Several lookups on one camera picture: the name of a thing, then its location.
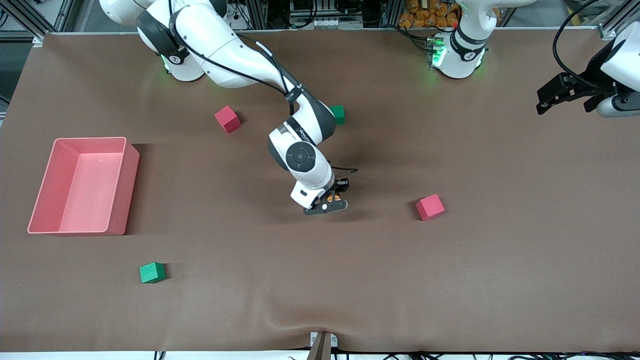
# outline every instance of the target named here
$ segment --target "red cube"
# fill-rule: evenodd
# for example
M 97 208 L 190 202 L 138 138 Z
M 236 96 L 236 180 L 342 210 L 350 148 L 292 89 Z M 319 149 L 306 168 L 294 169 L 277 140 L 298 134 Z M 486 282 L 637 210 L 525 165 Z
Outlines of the red cube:
M 238 115 L 228 105 L 216 113 L 216 120 L 227 134 L 240 127 Z
M 423 221 L 435 218 L 444 212 L 442 201 L 440 201 L 440 197 L 436 193 L 418 201 L 416 208 L 418 208 Z

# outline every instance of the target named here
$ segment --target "green led light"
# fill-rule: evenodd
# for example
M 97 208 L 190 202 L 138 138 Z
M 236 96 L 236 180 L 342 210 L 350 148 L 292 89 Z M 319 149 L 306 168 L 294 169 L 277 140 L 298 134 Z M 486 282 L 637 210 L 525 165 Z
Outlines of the green led light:
M 163 63 L 164 63 L 164 68 L 169 71 L 169 64 L 167 64 L 166 59 L 164 58 L 164 55 L 160 55 L 160 59 L 162 59 Z
M 438 51 L 436 51 L 436 53 L 433 55 L 433 65 L 434 66 L 440 66 L 442 65 L 442 60 L 444 59 L 444 56 L 447 54 L 447 47 L 446 46 L 442 46 L 440 47 L 440 49 Z

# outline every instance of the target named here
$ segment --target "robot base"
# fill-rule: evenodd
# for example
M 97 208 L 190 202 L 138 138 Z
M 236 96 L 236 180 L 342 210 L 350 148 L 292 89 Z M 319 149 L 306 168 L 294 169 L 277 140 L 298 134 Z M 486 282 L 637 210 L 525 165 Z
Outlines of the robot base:
M 453 33 L 440 33 L 436 35 L 436 41 L 441 40 L 434 45 L 434 54 L 431 55 L 431 66 L 438 69 L 442 74 L 453 79 L 463 79 L 473 74 L 474 70 L 480 66 L 484 49 L 476 56 L 475 53 L 468 53 L 471 57 L 470 61 L 464 61 L 460 58 L 451 45 L 451 36 Z

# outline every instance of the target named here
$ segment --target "small orange object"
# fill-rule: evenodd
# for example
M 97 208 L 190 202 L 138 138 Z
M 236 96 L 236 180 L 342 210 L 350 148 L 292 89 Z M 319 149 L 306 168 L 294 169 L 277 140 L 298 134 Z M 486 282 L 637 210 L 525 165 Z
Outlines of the small orange object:
M 410 13 L 416 13 L 420 10 L 420 3 L 418 0 L 406 0 L 404 5 L 406 6 L 407 11 Z
M 456 26 L 458 26 L 458 17 L 455 13 L 447 14 L 447 26 L 449 26 L 450 28 L 455 28 Z
M 447 19 L 443 17 L 436 18 L 436 28 L 446 28 L 447 27 Z
M 410 28 L 413 24 L 413 14 L 412 13 L 403 13 L 400 16 L 400 21 L 398 22 L 398 26 L 400 28 Z
M 440 3 L 440 7 L 436 10 L 436 16 L 447 15 L 447 4 Z
M 429 17 L 424 21 L 424 25 L 425 25 L 425 26 L 435 26 L 435 25 L 436 25 L 436 15 L 431 15 L 431 16 L 429 16 Z
M 431 14 L 429 13 L 429 10 L 421 9 L 421 10 L 418 10 L 417 13 L 415 13 L 415 20 L 426 20 L 429 18 L 429 16 L 431 16 Z

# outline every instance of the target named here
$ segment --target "green cube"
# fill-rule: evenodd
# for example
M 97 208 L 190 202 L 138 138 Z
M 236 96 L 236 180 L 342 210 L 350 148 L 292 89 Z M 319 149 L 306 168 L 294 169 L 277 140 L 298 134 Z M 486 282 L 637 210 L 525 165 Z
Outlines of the green cube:
M 333 105 L 330 106 L 331 112 L 335 117 L 336 125 L 344 125 L 344 107 L 342 105 Z
M 140 281 L 144 284 L 152 284 L 165 278 L 164 265 L 160 263 L 151 263 L 140 267 Z

